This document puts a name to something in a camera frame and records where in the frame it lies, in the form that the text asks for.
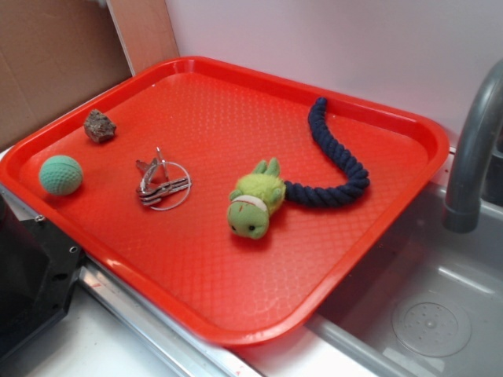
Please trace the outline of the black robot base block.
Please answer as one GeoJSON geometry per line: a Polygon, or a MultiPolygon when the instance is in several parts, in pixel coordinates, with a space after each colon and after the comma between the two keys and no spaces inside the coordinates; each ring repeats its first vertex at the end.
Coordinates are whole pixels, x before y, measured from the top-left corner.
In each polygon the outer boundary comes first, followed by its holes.
{"type": "Polygon", "coordinates": [[[2,361],[66,317],[83,258],[50,220],[20,220],[1,199],[2,361]]]}

